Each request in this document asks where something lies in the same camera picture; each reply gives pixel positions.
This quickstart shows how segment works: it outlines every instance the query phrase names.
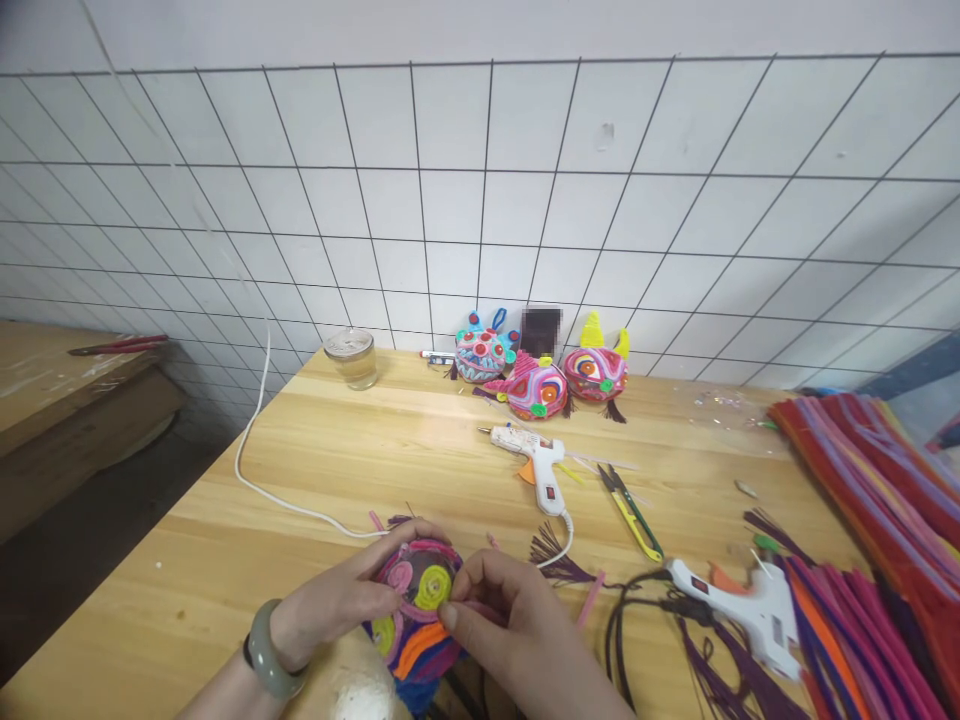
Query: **hand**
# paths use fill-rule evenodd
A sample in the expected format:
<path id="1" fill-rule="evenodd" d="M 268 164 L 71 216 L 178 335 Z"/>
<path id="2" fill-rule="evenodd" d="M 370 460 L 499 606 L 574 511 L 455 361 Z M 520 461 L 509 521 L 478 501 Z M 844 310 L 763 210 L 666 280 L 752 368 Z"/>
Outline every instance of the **hand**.
<path id="1" fill-rule="evenodd" d="M 270 635 L 280 664 L 291 672 L 299 670 L 320 644 L 398 610 L 400 595 L 371 578 L 403 543 L 417 538 L 450 543 L 435 525 L 419 518 L 410 520 L 294 590 L 270 617 Z"/>
<path id="2" fill-rule="evenodd" d="M 444 627 L 530 718 L 633 718 L 536 566 L 481 550 L 440 607 Z M 509 618 L 498 627 L 463 605 L 479 600 Z"/>

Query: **bracelet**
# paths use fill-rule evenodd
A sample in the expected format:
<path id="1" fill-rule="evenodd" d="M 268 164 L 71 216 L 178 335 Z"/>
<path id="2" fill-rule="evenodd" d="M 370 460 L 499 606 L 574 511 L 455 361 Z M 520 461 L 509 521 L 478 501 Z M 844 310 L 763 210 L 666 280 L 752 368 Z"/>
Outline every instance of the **bracelet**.
<path id="1" fill-rule="evenodd" d="M 271 695 L 289 700 L 303 689 L 304 672 L 309 663 L 295 673 L 287 672 L 280 665 L 270 638 L 270 616 L 279 604 L 277 599 L 268 600 L 257 610 L 250 634 L 243 643 L 243 659 Z"/>

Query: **pipe cleaner craft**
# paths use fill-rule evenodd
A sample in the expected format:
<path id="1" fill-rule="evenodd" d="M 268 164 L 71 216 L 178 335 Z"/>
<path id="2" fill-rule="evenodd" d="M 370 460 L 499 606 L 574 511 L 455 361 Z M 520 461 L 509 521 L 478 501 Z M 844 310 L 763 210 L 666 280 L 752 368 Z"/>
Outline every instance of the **pipe cleaner craft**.
<path id="1" fill-rule="evenodd" d="M 423 717 L 440 678 L 464 655 L 437 617 L 450 597 L 453 578 L 463 561 L 456 550 L 437 540 L 404 544 L 377 574 L 377 582 L 403 597 L 392 617 L 363 624 L 383 656 L 397 695 L 415 718 Z"/>
<path id="2" fill-rule="evenodd" d="M 567 380 L 549 357 L 538 362 L 520 350 L 510 377 L 492 380 L 483 388 L 497 393 L 500 402 L 510 403 L 521 420 L 546 420 L 561 410 L 564 416 L 570 416 Z"/>
<path id="3" fill-rule="evenodd" d="M 470 327 L 457 333 L 457 351 L 450 368 L 452 380 L 459 374 L 467 382 L 485 383 L 500 377 L 503 368 L 516 361 L 512 346 L 520 340 L 520 333 L 511 330 L 506 338 L 497 334 L 506 317 L 507 311 L 500 308 L 491 326 L 484 328 L 477 311 L 470 313 Z"/>
<path id="4" fill-rule="evenodd" d="M 596 311 L 587 317 L 580 334 L 580 347 L 563 361 L 563 373 L 570 384 L 570 392 L 584 400 L 607 403 L 604 417 L 619 423 L 627 419 L 620 413 L 614 398 L 627 384 L 627 358 L 630 356 L 630 336 L 626 328 L 620 331 L 620 341 L 610 350 L 604 347 L 600 316 Z"/>

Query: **glass jar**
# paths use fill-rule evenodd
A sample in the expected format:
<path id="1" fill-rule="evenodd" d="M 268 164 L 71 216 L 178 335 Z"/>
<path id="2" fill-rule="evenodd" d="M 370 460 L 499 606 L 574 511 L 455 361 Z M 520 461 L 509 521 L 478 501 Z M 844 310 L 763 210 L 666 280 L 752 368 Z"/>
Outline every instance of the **glass jar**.
<path id="1" fill-rule="evenodd" d="M 337 333 L 323 344 L 323 352 L 351 390 L 366 390 L 377 382 L 377 352 L 373 335 L 365 330 Z"/>

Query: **hot glue gun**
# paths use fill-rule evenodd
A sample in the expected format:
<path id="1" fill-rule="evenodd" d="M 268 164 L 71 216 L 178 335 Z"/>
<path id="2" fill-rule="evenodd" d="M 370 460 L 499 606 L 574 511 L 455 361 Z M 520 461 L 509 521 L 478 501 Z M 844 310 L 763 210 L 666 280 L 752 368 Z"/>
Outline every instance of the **hot glue gun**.
<path id="1" fill-rule="evenodd" d="M 566 449 L 560 440 L 547 440 L 536 433 L 517 427 L 477 428 L 490 435 L 490 442 L 504 450 L 519 453 L 530 458 L 527 464 L 533 465 L 534 486 L 537 489 L 537 505 L 551 517 L 558 517 L 566 510 L 563 495 L 557 478 L 553 474 L 555 463 L 563 461 Z M 520 471 L 520 476 L 529 482 L 528 468 Z"/>
<path id="2" fill-rule="evenodd" d="M 670 560 L 666 568 L 679 590 L 707 603 L 746 631 L 750 652 L 757 660 L 794 682 L 800 680 L 800 663 L 790 654 L 790 643 L 799 642 L 797 619 L 790 586 L 780 568 L 761 561 L 750 573 L 751 587 L 745 595 L 724 592 L 698 578 L 683 560 Z"/>

